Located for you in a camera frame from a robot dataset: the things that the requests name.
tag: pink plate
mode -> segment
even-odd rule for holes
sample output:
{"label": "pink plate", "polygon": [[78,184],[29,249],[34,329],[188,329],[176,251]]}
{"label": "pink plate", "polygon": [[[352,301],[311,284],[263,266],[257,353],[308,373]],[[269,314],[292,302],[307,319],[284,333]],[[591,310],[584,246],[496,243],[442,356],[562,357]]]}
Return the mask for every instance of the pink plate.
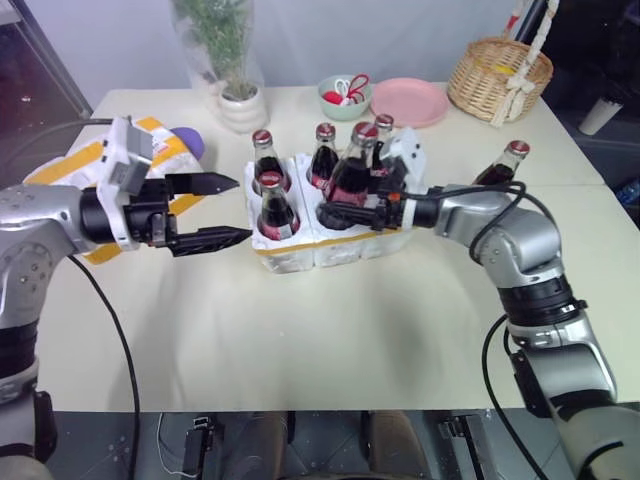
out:
{"label": "pink plate", "polygon": [[399,127],[426,127],[447,114],[449,99],[433,83],[417,78],[392,78],[373,89],[371,110],[388,113]]}

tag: wicker basket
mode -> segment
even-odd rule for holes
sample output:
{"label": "wicker basket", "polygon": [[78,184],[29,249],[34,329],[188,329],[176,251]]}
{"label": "wicker basket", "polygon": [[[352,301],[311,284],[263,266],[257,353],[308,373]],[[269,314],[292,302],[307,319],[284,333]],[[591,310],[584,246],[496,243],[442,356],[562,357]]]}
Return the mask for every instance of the wicker basket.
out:
{"label": "wicker basket", "polygon": [[[485,38],[472,43],[449,80],[449,98],[460,110],[490,122],[507,97],[507,81],[529,53],[524,43]],[[526,79],[535,83],[527,94],[521,118],[536,103],[553,74],[551,60],[540,53]]]}
{"label": "wicker basket", "polygon": [[[548,22],[544,28],[541,24],[532,46],[509,40],[507,37],[510,31],[505,30],[502,37],[485,38],[467,47],[449,80],[448,94],[454,105],[494,126],[500,126],[504,121],[517,120],[531,110],[553,74],[551,60],[539,52],[557,8],[557,1],[549,4]],[[527,89],[519,86],[507,98],[510,94],[507,82],[516,74],[531,84]],[[514,113],[510,109],[516,93],[521,98],[518,99],[520,105]]]}

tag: red object in bowl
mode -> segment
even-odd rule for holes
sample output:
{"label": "red object in bowl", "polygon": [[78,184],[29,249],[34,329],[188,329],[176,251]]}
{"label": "red object in bowl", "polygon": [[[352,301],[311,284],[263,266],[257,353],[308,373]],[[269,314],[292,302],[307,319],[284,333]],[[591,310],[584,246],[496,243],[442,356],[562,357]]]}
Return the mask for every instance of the red object in bowl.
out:
{"label": "red object in bowl", "polygon": [[334,103],[336,105],[340,105],[340,103],[342,102],[342,95],[334,91],[326,92],[324,95],[322,95],[322,98],[324,98],[327,102]]}

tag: white ribbon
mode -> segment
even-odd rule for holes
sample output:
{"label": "white ribbon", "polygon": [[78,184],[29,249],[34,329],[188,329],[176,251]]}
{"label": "white ribbon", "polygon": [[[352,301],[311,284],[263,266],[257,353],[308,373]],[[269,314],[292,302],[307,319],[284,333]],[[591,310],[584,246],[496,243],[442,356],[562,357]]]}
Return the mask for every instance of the white ribbon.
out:
{"label": "white ribbon", "polygon": [[540,50],[551,29],[551,20],[558,11],[559,3],[560,0],[547,0],[547,11],[542,18],[542,22],[540,22],[540,28],[538,28],[536,37],[533,39],[533,42],[531,42],[531,48],[529,49],[527,58],[522,62],[522,65],[520,65],[515,75],[511,76],[507,81],[509,93],[507,93],[502,104],[493,115],[491,125],[494,127],[501,127],[507,118],[509,120],[518,118],[524,108],[527,95],[536,87],[535,83],[527,80],[527,75],[538,58],[538,55],[540,55]]}

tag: green bowl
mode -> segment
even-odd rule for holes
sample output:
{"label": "green bowl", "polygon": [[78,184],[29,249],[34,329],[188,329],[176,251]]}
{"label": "green bowl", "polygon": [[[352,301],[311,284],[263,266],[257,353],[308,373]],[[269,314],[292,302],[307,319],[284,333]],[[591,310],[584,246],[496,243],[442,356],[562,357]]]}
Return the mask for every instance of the green bowl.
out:
{"label": "green bowl", "polygon": [[364,94],[364,102],[356,103],[353,105],[346,105],[341,107],[340,105],[336,105],[335,103],[327,102],[322,96],[332,91],[334,88],[335,81],[339,78],[343,80],[351,80],[354,75],[333,75],[332,77],[325,78],[320,85],[318,85],[318,98],[320,100],[320,106],[322,107],[322,111],[324,114],[331,118],[332,120],[337,120],[339,122],[348,122],[350,120],[355,120],[360,117],[366,110],[369,108],[371,104],[371,99],[373,98],[373,89],[371,88],[371,84],[368,84],[362,89],[362,93]]}

